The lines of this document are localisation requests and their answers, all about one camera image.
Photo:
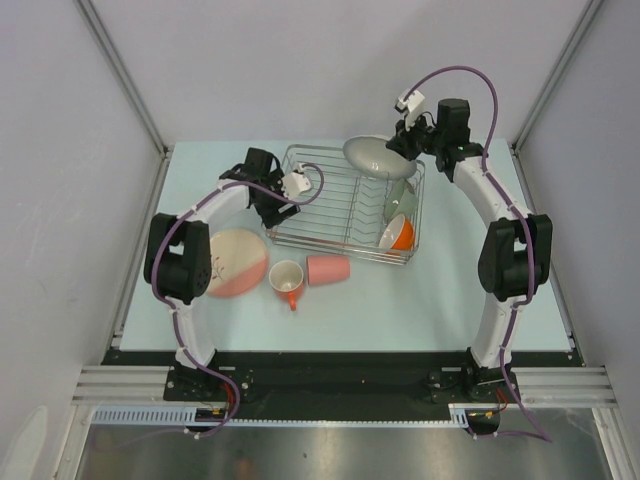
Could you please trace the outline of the beige and pink floral plate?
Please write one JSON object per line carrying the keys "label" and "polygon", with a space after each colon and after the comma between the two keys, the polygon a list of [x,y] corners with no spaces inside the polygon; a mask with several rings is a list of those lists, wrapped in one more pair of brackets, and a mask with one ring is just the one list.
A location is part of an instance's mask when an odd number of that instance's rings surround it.
{"label": "beige and pink floral plate", "polygon": [[217,232],[210,239],[211,279],[206,293],[232,298],[255,288],[264,278],[269,252],[264,241],[246,229]]}

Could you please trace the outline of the metal wire dish rack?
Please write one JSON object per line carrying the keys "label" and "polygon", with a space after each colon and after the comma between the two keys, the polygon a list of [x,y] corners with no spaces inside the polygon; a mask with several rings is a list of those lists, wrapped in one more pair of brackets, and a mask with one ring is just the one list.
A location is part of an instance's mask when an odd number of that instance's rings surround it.
{"label": "metal wire dish rack", "polygon": [[307,249],[326,254],[342,254],[364,260],[404,265],[417,252],[420,241],[425,165],[417,162],[417,171],[409,178],[417,197],[416,210],[409,217],[414,243],[406,251],[379,246],[387,226],[384,207],[394,182],[367,178],[354,170],[338,147],[292,144],[281,160],[288,173],[300,164],[313,163],[323,177],[310,168],[306,175],[320,195],[310,204],[265,233],[277,245]]}

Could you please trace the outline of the pink plastic cup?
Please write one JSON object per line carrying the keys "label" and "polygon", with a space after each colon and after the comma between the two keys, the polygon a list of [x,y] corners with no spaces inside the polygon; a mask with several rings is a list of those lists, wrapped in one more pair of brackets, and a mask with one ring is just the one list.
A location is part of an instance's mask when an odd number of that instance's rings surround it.
{"label": "pink plastic cup", "polygon": [[344,281],[350,277],[350,262],[344,256],[312,255],[306,258],[308,283],[321,286]]}

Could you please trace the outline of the green bowl brown rim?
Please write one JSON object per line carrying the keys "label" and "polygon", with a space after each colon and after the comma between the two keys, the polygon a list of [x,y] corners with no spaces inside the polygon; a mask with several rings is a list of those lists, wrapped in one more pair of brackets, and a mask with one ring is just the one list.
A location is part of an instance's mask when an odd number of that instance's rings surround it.
{"label": "green bowl brown rim", "polygon": [[385,203],[383,217],[390,222],[398,215],[410,218],[417,209],[418,197],[413,185],[406,179],[394,183]]}

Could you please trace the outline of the large white grey-rimmed plate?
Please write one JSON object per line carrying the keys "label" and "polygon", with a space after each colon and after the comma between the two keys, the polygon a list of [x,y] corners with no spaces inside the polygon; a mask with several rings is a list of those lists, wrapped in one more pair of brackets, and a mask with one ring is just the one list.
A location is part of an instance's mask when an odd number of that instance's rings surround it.
{"label": "large white grey-rimmed plate", "polygon": [[379,136],[356,136],[342,148],[346,161],[366,177],[396,181],[408,179],[417,171],[417,162],[407,160],[386,147],[387,139]]}

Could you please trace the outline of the white and orange bowl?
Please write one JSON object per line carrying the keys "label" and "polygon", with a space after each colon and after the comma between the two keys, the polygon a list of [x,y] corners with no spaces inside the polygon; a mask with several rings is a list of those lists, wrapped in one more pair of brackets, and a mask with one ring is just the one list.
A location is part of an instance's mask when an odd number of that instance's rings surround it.
{"label": "white and orange bowl", "polygon": [[382,233],[378,247],[384,250],[408,251],[413,248],[415,230],[409,218],[398,214],[386,226]]}

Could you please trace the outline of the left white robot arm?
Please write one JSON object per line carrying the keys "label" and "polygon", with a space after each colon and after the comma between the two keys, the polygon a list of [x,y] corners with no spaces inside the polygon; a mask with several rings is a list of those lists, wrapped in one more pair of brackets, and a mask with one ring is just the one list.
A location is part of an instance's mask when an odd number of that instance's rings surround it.
{"label": "left white robot arm", "polygon": [[278,226],[309,203],[300,196],[311,189],[304,165],[286,173],[274,154],[251,147],[245,160],[222,173],[203,199],[181,214],[152,217],[143,276],[154,297],[169,309],[178,343],[176,360],[191,368],[185,385],[197,398],[210,399],[221,387],[220,374],[208,367],[216,347],[193,319],[194,300],[205,294],[212,278],[210,237],[250,208],[264,227]]}

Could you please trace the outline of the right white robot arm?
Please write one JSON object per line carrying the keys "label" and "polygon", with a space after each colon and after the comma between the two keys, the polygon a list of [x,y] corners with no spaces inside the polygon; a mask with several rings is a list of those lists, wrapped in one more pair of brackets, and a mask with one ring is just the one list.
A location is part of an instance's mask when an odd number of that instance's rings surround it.
{"label": "right white robot arm", "polygon": [[548,216],[520,208],[492,172],[489,146],[470,139],[468,101],[440,101],[433,125],[420,93],[400,96],[395,108],[402,118],[387,149],[408,161],[433,156],[437,170],[467,196],[486,226],[477,267],[486,300],[458,380],[469,399],[484,401],[513,384],[514,332],[522,310],[549,278],[553,225]]}

